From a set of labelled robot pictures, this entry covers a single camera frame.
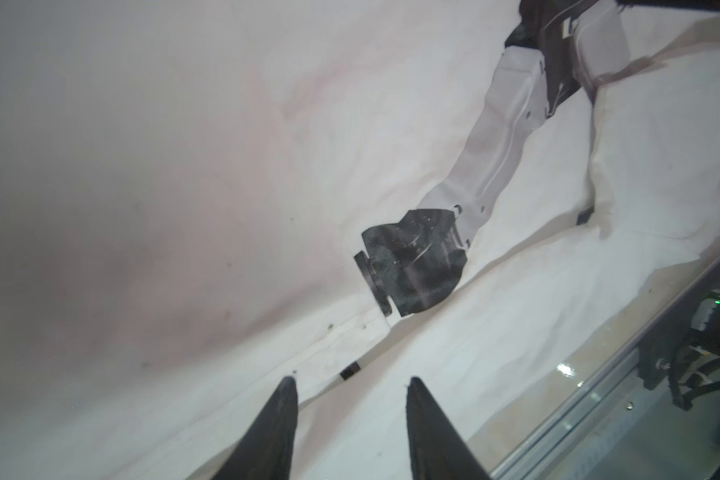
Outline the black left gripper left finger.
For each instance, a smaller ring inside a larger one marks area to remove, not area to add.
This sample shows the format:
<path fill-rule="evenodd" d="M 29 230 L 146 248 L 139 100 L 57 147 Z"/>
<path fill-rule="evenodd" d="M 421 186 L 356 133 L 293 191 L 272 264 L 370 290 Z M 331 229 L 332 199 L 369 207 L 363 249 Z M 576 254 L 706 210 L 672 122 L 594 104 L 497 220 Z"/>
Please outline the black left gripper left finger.
<path fill-rule="evenodd" d="M 296 380 L 286 376 L 212 480 L 288 480 L 297 419 Z"/>

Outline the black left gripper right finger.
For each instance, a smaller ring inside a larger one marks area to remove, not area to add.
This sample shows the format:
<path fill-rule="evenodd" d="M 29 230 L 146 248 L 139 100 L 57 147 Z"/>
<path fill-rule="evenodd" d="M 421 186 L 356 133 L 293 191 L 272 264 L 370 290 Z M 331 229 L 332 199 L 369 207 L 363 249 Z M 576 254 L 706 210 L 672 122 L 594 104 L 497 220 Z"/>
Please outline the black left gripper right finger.
<path fill-rule="evenodd" d="M 413 479 L 491 479 L 419 377 L 407 389 L 406 425 Z"/>

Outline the white patterned garment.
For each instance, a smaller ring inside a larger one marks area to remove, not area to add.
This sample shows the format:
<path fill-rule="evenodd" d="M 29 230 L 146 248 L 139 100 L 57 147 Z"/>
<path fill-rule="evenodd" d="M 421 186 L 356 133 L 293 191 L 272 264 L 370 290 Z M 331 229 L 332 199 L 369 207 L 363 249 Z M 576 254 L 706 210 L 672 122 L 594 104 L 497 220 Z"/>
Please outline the white patterned garment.
<path fill-rule="evenodd" d="M 620 17 L 405 318 L 361 234 L 494 156 L 516 2 L 0 1 L 0 479 L 187 478 L 289 375 L 296 479 L 408 477 L 414 376 L 475 436 L 720 237 L 720 14 Z"/>

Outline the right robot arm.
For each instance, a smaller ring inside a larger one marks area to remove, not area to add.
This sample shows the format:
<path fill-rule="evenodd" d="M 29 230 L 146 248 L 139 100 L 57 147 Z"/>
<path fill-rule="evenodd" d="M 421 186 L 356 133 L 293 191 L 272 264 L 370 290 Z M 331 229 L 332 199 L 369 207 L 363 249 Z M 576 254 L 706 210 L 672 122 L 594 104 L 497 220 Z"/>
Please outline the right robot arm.
<path fill-rule="evenodd" d="M 691 296 L 670 309 L 638 343 L 638 377 L 647 390 L 666 382 L 676 407 L 720 391 L 720 290 Z"/>

